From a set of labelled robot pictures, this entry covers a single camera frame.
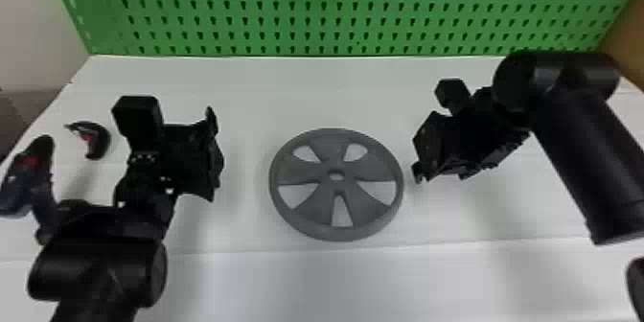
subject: black cylinder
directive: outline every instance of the black cylinder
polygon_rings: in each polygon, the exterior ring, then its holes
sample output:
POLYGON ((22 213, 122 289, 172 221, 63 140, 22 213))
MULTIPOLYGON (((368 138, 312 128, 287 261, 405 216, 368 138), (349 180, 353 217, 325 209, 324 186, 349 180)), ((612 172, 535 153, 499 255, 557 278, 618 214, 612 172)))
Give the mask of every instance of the black cylinder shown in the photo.
POLYGON ((559 90, 529 123, 595 244, 644 236, 644 151, 595 89, 559 90))

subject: red and black object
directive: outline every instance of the red and black object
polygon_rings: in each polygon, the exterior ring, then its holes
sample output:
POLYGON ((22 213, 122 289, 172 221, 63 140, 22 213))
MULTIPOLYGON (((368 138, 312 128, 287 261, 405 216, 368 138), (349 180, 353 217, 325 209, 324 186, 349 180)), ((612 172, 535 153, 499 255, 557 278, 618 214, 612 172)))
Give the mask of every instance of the red and black object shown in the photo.
POLYGON ((91 160, 103 158, 111 141, 111 136, 107 129, 94 122, 87 121, 74 122, 71 125, 65 125, 65 127, 73 133, 77 133, 87 143, 88 150, 85 158, 91 160))
POLYGON ((21 218, 30 211, 44 234, 58 225, 52 194, 51 169, 54 139, 41 135, 13 158, 0 185, 0 217, 21 218))

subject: gray plastic disc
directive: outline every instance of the gray plastic disc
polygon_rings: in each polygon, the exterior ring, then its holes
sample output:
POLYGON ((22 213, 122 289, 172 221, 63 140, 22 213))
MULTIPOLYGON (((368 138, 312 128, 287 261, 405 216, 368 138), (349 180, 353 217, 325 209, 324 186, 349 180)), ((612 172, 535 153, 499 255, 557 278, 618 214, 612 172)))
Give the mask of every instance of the gray plastic disc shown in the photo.
POLYGON ((348 129, 317 129, 291 139, 275 155, 269 174, 270 196, 280 215, 296 230, 318 240, 345 242, 371 236, 391 221, 403 199, 403 172, 396 158, 378 141, 348 129), (352 144, 363 146, 366 153, 346 161, 352 144), (301 147, 310 147, 319 162, 295 156, 301 147), (386 204, 369 195, 358 181, 394 181, 393 201, 386 204), (315 190, 293 208, 279 191, 281 186, 311 183, 317 184, 315 190), (337 196, 347 206, 351 226, 332 225, 337 196))

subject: wheel spoke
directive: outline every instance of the wheel spoke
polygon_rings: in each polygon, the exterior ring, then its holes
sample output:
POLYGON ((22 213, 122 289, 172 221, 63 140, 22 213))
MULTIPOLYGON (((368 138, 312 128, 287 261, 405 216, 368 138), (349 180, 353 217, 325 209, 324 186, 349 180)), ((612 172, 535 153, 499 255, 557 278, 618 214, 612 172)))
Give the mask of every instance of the wheel spoke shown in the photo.
POLYGON ((369 195, 357 183, 347 183, 343 192, 343 198, 354 226, 373 222, 389 208, 386 204, 369 195))
POLYGON ((279 186, 293 186, 319 182, 321 168, 319 163, 304 161, 289 154, 282 161, 277 173, 277 184, 279 186))
POLYGON ((309 146, 322 162, 341 161, 351 142, 342 136, 318 137, 309 146))
POLYGON ((331 225, 334 217, 334 189, 328 184, 320 184, 293 211, 305 219, 320 224, 331 225))
POLYGON ((358 160, 345 162, 345 168, 359 181, 388 182, 395 179, 391 169, 372 152, 367 152, 358 160))

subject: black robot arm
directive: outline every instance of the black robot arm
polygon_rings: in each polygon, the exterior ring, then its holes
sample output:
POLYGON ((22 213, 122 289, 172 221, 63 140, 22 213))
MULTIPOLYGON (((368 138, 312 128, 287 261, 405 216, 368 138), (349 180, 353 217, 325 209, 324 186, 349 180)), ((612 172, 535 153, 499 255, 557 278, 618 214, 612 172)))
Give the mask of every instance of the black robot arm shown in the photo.
MULTIPOLYGON (((417 181, 468 178, 496 167, 534 133, 586 218, 590 238, 607 244, 644 236, 644 151, 606 104, 618 66, 598 53, 519 52, 494 82, 470 95, 461 80, 441 80, 436 96, 451 116, 432 112, 413 138, 417 181)), ((644 260, 627 273, 644 320, 644 260)))
POLYGON ((39 222, 43 248, 27 289, 58 302, 53 322, 131 322, 160 298, 167 276, 163 245, 177 199, 213 200, 223 156, 211 108, 193 125, 165 125, 154 97, 122 97, 112 109, 130 145, 127 170, 111 206, 56 203, 50 168, 54 141, 41 136, 16 155, 2 186, 0 216, 39 222))

